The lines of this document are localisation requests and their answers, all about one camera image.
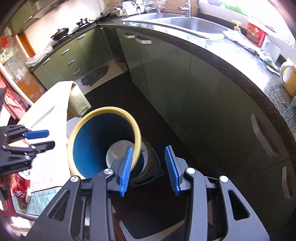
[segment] red cloth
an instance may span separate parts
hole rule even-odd
[[[23,115],[26,113],[24,107],[20,104],[21,97],[18,96],[7,81],[0,77],[0,88],[6,88],[6,93],[3,100],[3,105],[7,109],[7,111],[11,114],[11,116],[16,119],[21,119]]]

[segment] cabinet handle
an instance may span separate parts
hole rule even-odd
[[[43,62],[43,64],[46,64],[46,62],[47,62],[48,60],[50,60],[50,57],[49,57],[47,60],[45,60],[45,61]]]
[[[266,151],[267,155],[274,157],[274,156],[281,156],[280,153],[276,152],[272,146],[270,145],[269,141],[267,138],[264,136],[262,133],[260,126],[257,122],[257,118],[255,114],[251,115],[251,122],[253,125],[253,130],[255,132],[255,135],[257,136],[258,140],[260,141],[261,145],[263,146],[264,150]]]
[[[78,74],[80,72],[81,69],[77,70],[75,73],[73,73],[73,75]]]
[[[69,65],[69,64],[72,64],[74,61],[75,61],[75,59],[74,59],[74,60],[72,60],[71,62],[69,62],[67,65]]]
[[[81,39],[81,38],[83,38],[84,36],[85,36],[86,34],[83,34],[83,35],[81,35],[78,39]]]
[[[123,36],[127,39],[134,39],[136,37],[135,35],[127,35],[127,34],[124,34]]]
[[[282,178],[281,178],[281,185],[283,187],[285,199],[293,199],[294,195],[290,195],[290,190],[288,186],[288,177],[287,177],[287,167],[282,168]]]
[[[70,49],[66,49],[64,52],[62,52],[61,55],[63,55],[64,53],[68,52]]]
[[[151,40],[141,40],[141,39],[136,38],[136,41],[140,44],[152,44]]]
[[[28,22],[28,20],[31,19],[31,18],[33,18],[33,16],[30,16],[30,17],[25,21],[25,23]]]

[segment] kitchen sink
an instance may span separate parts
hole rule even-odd
[[[222,39],[224,38],[222,30],[229,30],[227,27],[208,20],[172,13],[137,15],[123,19],[122,22],[152,23],[182,30],[207,39]]]

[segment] metal pivot bolt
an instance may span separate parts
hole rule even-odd
[[[228,182],[228,177],[227,177],[227,176],[221,176],[221,177],[220,177],[220,180],[221,180],[223,183],[226,183],[226,182]]]
[[[113,170],[112,170],[111,168],[107,168],[107,169],[104,170],[104,173],[105,173],[106,175],[110,175],[110,174],[113,173]]]
[[[78,176],[73,176],[73,177],[70,178],[70,181],[73,182],[73,183],[77,182],[78,180],[79,180]]]
[[[188,168],[186,169],[186,172],[189,173],[189,174],[194,174],[194,173],[195,173],[195,169],[192,168],[192,167],[188,167]]]

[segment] red container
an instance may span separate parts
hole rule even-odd
[[[262,46],[266,32],[259,28],[257,25],[248,22],[247,26],[247,39],[249,39],[254,44],[258,45],[259,47]]]
[[[18,198],[24,198],[30,184],[30,173],[27,170],[15,173],[12,180],[12,193]]]

